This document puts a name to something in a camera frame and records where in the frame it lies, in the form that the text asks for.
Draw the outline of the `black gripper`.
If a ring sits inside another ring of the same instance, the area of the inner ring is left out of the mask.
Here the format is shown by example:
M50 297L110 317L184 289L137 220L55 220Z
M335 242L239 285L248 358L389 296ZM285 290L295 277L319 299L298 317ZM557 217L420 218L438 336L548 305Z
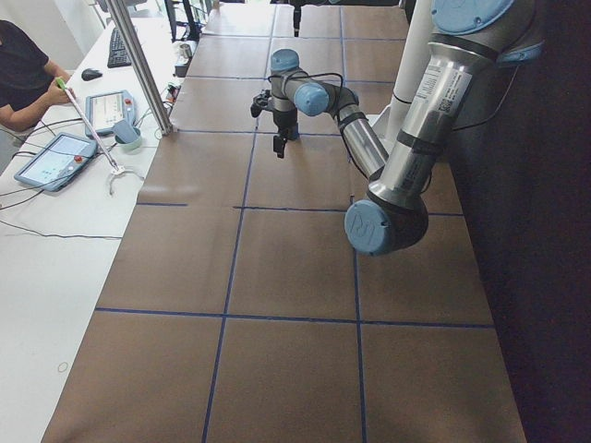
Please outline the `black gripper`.
M289 0L289 5L294 7L293 11L293 29L294 29L294 36L298 37L298 32L300 31L300 24L301 24L301 6L304 5L304 0Z
M285 146L289 141L295 139L295 132L298 130L297 109L288 111L272 111L272 119L277 126L277 135L273 136L272 150L279 159L284 158Z

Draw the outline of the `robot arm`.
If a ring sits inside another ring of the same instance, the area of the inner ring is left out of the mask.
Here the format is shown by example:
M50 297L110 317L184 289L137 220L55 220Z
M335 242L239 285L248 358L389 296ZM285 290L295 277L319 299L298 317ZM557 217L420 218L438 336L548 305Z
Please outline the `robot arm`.
M344 218L352 247L379 256L417 243L428 228L422 192L477 76L492 66L537 58L544 44L540 1L403 1L409 32L391 103L375 119L343 84L311 75L297 52L270 59L270 88L256 97L253 115L272 113L273 149L283 156L298 136L299 114L328 114L367 195Z

